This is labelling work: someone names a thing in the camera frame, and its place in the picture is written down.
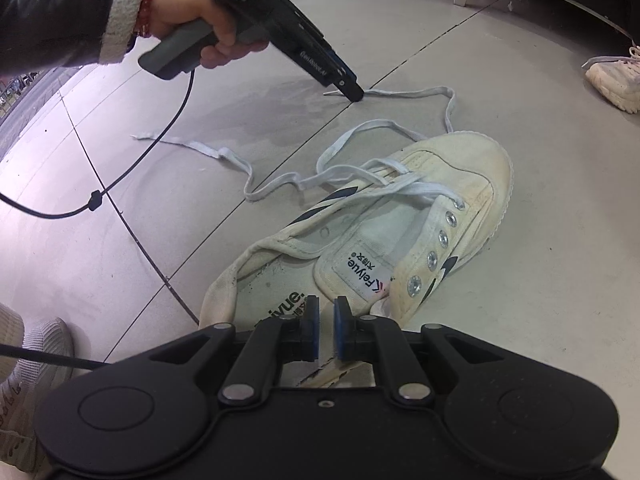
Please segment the operator left hand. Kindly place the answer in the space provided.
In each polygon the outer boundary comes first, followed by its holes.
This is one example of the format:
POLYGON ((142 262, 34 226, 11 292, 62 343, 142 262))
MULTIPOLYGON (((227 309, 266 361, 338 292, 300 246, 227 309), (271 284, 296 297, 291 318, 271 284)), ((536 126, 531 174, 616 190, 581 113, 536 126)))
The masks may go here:
POLYGON ((200 64, 205 68, 225 66, 231 61, 260 52, 269 46, 268 41, 241 44, 235 38, 234 17, 215 0, 152 0, 150 3, 149 33, 164 39, 178 25, 201 18, 213 29, 218 42, 204 47, 200 64))

